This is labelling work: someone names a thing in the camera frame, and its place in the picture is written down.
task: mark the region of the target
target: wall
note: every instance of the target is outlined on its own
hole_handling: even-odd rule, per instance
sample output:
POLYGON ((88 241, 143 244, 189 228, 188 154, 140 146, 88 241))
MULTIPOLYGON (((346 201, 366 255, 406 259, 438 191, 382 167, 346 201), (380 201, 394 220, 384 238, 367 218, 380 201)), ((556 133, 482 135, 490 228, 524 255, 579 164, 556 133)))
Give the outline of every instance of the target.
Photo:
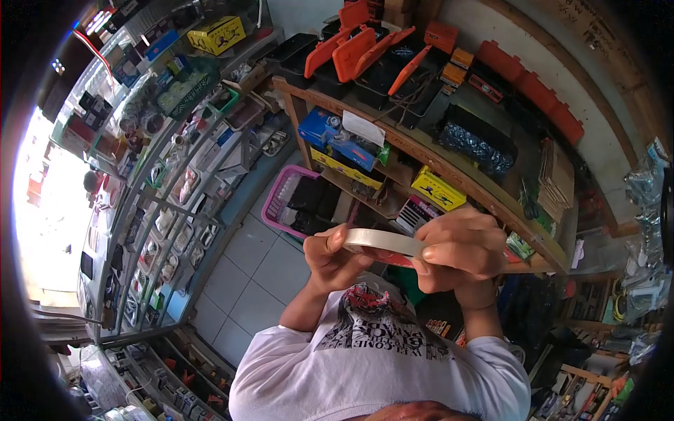
POLYGON ((629 222, 637 209, 625 198, 623 176, 630 170, 620 144, 596 104, 573 75, 545 46, 497 11, 479 0, 445 1, 439 20, 459 29, 458 45, 475 52, 483 40, 494 39, 510 55, 567 102, 583 122, 584 137, 578 149, 588 162, 618 223, 629 222))
POLYGON ((344 0, 267 0, 267 5, 272 23, 283 28, 287 39, 298 32, 320 32, 323 21, 336 15, 344 0))

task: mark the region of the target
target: paper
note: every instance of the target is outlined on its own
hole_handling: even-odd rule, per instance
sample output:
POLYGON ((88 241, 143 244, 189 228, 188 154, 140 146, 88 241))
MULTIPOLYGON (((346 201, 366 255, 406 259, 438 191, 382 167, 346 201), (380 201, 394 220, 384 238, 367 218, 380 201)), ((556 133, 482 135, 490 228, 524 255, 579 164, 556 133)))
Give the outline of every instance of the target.
POLYGON ((382 148, 384 147, 384 137, 386 136, 386 132, 352 112, 344 111, 344 114, 342 115, 342 126, 351 133, 369 140, 382 148))

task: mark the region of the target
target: green basket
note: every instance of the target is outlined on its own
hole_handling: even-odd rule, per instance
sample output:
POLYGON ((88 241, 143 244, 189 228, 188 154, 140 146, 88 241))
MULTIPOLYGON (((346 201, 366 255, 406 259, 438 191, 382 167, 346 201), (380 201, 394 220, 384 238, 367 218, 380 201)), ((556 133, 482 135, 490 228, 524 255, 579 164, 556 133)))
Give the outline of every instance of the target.
MULTIPOLYGON (((199 80, 199 82, 192 87, 192 89, 183 97, 183 99, 178 102, 178 104, 173 107, 170 112, 166 112, 159 106, 160 110, 172 119, 181 119, 182 116, 185 116, 186 113, 191 112, 194 107, 196 107, 205 97, 208 95, 208 92, 213 89, 215 84, 220 81, 220 70, 218 68, 218 61, 213 59, 207 59, 204 57, 194 57, 190 60, 191 66, 199 71, 204 72, 204 76, 199 80)), ((187 74, 186 71, 182 71, 178 74, 175 80, 181 80, 185 78, 187 74)), ((159 96, 169 90, 172 84, 167 85, 159 95, 155 98, 155 101, 158 100, 159 96)))

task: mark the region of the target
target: tape roll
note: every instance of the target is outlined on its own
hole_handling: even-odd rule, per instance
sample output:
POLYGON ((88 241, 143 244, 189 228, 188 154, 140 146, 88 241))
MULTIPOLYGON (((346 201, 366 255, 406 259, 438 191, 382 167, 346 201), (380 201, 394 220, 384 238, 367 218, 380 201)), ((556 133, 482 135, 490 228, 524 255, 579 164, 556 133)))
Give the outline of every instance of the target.
POLYGON ((344 248, 352 253, 364 254, 389 265, 414 268, 413 257, 421 258, 428 247, 423 241, 393 232, 352 228, 346 235, 344 248))

